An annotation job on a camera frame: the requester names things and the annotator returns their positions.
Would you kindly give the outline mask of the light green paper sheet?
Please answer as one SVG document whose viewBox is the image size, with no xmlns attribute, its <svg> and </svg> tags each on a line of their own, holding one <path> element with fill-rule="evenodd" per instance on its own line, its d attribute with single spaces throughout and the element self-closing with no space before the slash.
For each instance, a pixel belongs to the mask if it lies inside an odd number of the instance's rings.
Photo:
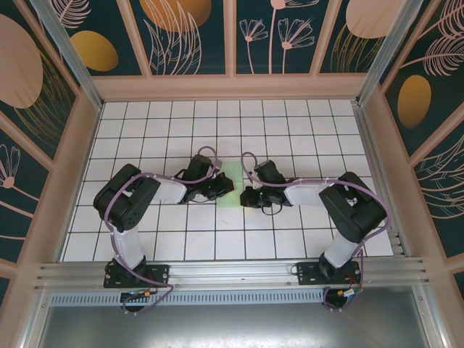
<svg viewBox="0 0 464 348">
<path fill-rule="evenodd" d="M 222 171 L 233 181 L 234 190 L 217 199 L 217 208 L 240 207 L 240 195 L 243 192 L 242 168 L 239 161 L 224 162 Z"/>
</svg>

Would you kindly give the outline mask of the grey metal sheet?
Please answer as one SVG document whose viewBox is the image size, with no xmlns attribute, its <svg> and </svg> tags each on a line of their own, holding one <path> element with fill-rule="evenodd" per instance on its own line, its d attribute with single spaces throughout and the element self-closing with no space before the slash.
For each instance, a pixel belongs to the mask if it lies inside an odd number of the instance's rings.
<svg viewBox="0 0 464 348">
<path fill-rule="evenodd" d="M 452 348 L 422 286 L 370 288 L 342 310 L 320 303 L 58 307 L 44 294 L 23 348 Z"/>
</svg>

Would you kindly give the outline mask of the aluminium side rail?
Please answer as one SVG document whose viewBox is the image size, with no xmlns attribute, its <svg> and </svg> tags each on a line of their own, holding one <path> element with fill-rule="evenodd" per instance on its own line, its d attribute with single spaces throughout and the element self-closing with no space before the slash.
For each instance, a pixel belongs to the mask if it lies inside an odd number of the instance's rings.
<svg viewBox="0 0 464 348">
<path fill-rule="evenodd" d="M 366 241 L 366 252 L 372 257 L 387 257 L 391 254 L 393 257 L 411 257 L 410 247 L 399 218 L 399 210 L 394 202 L 393 192 L 367 114 L 362 107 L 357 105 L 352 107 L 376 194 L 384 200 L 391 213 L 390 227 Z"/>
</svg>

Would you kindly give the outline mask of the aluminium mounting rail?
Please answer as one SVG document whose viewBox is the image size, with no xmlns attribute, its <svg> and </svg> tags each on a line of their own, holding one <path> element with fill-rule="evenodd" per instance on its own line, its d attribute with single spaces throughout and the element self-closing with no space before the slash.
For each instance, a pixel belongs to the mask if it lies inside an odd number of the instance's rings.
<svg viewBox="0 0 464 348">
<path fill-rule="evenodd" d="M 176 290 L 285 289 L 298 287 L 292 273 L 297 260 L 239 260 L 170 263 L 169 283 Z M 431 276 L 419 257 L 366 257 L 363 286 L 415 286 Z M 105 262 L 43 264 L 33 281 L 36 290 L 103 291 Z"/>
</svg>

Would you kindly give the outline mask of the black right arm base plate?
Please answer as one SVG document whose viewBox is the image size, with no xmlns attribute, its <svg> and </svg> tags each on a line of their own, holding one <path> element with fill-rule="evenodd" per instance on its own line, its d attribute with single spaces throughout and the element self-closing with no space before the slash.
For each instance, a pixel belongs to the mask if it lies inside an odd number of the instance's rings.
<svg viewBox="0 0 464 348">
<path fill-rule="evenodd" d="M 298 262 L 296 267 L 299 285 L 350 285 L 361 281 L 360 264 L 356 261 L 341 268 L 319 262 Z"/>
</svg>

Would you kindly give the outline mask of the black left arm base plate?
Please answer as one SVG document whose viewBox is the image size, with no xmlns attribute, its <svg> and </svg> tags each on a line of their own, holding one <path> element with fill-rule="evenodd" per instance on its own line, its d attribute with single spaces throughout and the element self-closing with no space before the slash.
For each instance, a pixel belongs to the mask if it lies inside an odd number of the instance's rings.
<svg viewBox="0 0 464 348">
<path fill-rule="evenodd" d="M 137 268 L 136 272 L 140 273 L 142 277 L 162 283 L 162 287 L 166 287 L 170 270 L 168 265 L 146 265 L 144 268 Z M 116 263 L 106 266 L 103 287 L 105 289 L 142 289 L 155 287 L 155 285 L 135 277 Z"/>
</svg>

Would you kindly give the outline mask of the aluminium corner post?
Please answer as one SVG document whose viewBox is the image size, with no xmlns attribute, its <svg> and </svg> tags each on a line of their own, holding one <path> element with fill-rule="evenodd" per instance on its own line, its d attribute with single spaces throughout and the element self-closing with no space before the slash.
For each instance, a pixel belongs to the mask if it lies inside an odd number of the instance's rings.
<svg viewBox="0 0 464 348">
<path fill-rule="evenodd" d="M 356 105 L 359 108 L 364 107 L 369 100 L 388 64 L 407 35 L 411 24 L 417 17 L 422 3 L 423 0 L 405 0 L 356 95 Z"/>
<path fill-rule="evenodd" d="M 57 45 L 83 91 L 93 106 L 100 111 L 102 98 L 91 75 L 72 43 L 67 29 L 77 29 L 91 13 L 89 0 L 28 0 L 38 19 Z"/>
</svg>

